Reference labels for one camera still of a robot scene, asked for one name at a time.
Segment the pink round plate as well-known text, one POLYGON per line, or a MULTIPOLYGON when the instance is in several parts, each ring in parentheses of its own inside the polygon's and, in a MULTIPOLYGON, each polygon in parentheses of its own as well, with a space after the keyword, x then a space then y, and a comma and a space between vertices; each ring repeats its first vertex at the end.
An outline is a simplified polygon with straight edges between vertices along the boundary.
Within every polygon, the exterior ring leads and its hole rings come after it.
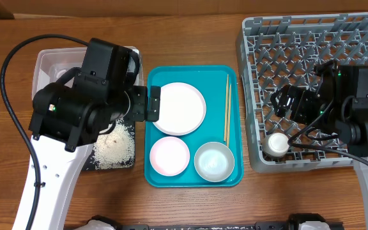
POLYGON ((168 135, 195 131, 206 116, 206 101, 198 89, 183 82, 161 87, 159 119, 154 125, 168 135))

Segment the white cup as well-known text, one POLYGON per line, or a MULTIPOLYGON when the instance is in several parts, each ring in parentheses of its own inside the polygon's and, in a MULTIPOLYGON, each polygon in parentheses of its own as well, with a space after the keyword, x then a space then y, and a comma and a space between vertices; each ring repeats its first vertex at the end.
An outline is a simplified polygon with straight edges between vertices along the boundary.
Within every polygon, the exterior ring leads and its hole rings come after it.
POLYGON ((289 149, 289 138, 283 133, 272 133, 267 135, 262 143, 263 152, 272 158, 283 157, 289 149))

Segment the wooden chopstick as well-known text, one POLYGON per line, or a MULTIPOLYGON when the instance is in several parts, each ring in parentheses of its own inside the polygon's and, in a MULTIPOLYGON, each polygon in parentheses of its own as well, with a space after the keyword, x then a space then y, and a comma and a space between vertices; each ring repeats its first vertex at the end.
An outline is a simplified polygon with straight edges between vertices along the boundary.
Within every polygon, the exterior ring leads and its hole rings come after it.
POLYGON ((229 99, 229 75, 227 74, 227 79, 226 79, 226 100, 225 100, 225 116, 224 116, 224 142, 227 141, 227 121, 228 121, 228 102, 229 99))
POLYGON ((229 86, 228 107, 227 107, 226 146, 228 148, 229 148, 230 124, 231 124, 231 93, 232 93, 232 85, 229 86))

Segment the pink bowl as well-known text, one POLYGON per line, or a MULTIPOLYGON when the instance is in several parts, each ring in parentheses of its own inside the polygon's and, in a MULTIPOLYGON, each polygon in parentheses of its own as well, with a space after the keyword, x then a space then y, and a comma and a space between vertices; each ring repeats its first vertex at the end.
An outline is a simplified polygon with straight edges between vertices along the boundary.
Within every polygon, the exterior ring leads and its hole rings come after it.
POLYGON ((177 176, 187 168, 190 150, 177 137, 163 137, 151 147, 149 161, 152 168, 162 176, 177 176))

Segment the grey bowl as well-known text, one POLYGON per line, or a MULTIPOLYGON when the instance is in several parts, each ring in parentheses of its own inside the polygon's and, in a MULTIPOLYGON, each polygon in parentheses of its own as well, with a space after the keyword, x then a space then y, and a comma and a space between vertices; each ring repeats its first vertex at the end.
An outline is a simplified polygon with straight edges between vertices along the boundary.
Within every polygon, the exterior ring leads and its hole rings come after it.
POLYGON ((234 155, 225 144, 207 142, 196 151, 194 167, 202 179, 219 183, 232 174, 235 167, 234 155))

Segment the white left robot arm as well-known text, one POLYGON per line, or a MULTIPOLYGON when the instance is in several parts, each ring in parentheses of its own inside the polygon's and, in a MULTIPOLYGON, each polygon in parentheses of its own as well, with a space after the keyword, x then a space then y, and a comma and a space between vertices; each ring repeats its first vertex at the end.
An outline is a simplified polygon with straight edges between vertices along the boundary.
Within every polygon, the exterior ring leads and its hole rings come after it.
POLYGON ((119 119, 158 120, 160 88, 137 85, 140 71, 136 51, 93 38, 80 66, 34 94, 31 135, 7 108, 30 153, 14 229, 62 229, 98 137, 119 119))

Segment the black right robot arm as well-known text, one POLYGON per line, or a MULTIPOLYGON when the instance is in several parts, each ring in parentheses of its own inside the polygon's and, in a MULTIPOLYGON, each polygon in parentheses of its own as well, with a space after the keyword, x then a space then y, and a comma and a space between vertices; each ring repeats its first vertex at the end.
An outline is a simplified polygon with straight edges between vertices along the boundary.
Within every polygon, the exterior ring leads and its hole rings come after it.
POLYGON ((368 228, 368 65, 339 65, 336 60, 316 65, 316 90, 283 86, 271 95, 275 115, 304 124, 289 138, 290 146, 320 150, 351 158, 359 180, 368 228), (346 151, 295 142, 302 134, 320 130, 327 139, 339 139, 346 151))

